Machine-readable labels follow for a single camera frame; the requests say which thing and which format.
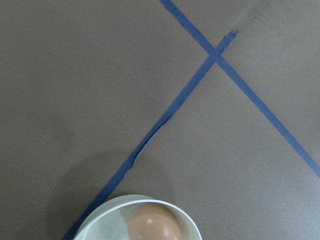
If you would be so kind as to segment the brown egg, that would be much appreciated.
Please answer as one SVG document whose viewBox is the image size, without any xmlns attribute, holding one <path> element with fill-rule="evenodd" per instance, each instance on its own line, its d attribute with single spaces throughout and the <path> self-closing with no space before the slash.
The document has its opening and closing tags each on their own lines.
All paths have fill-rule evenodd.
<svg viewBox="0 0 320 240">
<path fill-rule="evenodd" d="M 135 208 L 128 220 L 131 240 L 182 240 L 182 228 L 176 216 L 159 203 L 146 203 Z"/>
</svg>

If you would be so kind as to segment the white round bowl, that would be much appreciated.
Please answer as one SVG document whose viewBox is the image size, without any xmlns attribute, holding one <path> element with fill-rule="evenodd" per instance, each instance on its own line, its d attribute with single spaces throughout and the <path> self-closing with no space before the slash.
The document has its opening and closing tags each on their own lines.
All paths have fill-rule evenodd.
<svg viewBox="0 0 320 240">
<path fill-rule="evenodd" d="M 81 224 L 76 240 L 131 240 L 128 221 L 133 210 L 144 204 L 160 204 L 178 220 L 183 240 L 200 240 L 201 233 L 192 218 L 179 207 L 145 195 L 128 194 L 113 198 L 96 208 Z"/>
</svg>

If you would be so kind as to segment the long blue tape strip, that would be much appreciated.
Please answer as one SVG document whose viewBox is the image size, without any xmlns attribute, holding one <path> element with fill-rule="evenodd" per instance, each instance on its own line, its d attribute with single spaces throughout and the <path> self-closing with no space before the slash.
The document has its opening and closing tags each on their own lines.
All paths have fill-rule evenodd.
<svg viewBox="0 0 320 240">
<path fill-rule="evenodd" d="M 196 42 L 210 54 L 215 50 L 213 45 L 204 37 L 204 35 L 193 25 L 193 23 L 183 14 L 183 12 L 171 1 L 162 0 L 161 4 L 172 14 L 172 16 L 182 25 L 183 28 L 196 40 Z M 305 163 L 319 176 L 320 167 L 301 146 L 296 138 L 288 131 L 282 122 L 274 115 L 268 106 L 260 97 L 250 88 L 245 80 L 234 70 L 227 60 L 219 57 L 217 64 L 232 79 L 232 81 L 242 90 L 242 92 L 251 100 L 251 102 L 260 110 L 260 112 L 269 120 L 277 131 L 285 138 L 291 147 L 299 154 Z"/>
</svg>

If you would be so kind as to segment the crossing blue tape strip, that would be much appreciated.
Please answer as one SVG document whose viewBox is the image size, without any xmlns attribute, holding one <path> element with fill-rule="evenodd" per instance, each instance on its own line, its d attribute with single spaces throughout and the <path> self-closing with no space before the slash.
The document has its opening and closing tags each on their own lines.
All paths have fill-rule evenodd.
<svg viewBox="0 0 320 240">
<path fill-rule="evenodd" d="M 63 240 L 71 240 L 76 235 L 76 232 L 80 228 L 81 224 L 85 219 L 104 201 L 111 195 L 111 193 L 116 189 L 116 187 L 122 182 L 129 170 L 134 166 L 138 156 L 146 147 L 146 145 L 151 141 L 151 139 L 158 133 L 158 131 L 176 114 L 180 109 L 186 99 L 190 96 L 193 90 L 198 86 L 203 77 L 211 69 L 211 67 L 216 63 L 218 57 L 228 48 L 231 42 L 238 35 L 238 30 L 233 30 L 228 33 L 222 41 L 217 45 L 217 47 L 209 54 L 204 63 L 192 76 L 192 78 L 187 82 L 181 92 L 169 105 L 167 110 L 162 114 L 158 121 L 149 130 L 146 136 L 138 144 L 138 146 L 133 150 L 133 152 L 128 156 L 128 158 L 123 162 L 116 173 L 111 177 L 111 179 L 105 184 L 102 190 L 97 194 L 97 196 L 92 200 L 80 217 L 74 222 L 72 227 L 66 232 L 62 237 Z"/>
</svg>

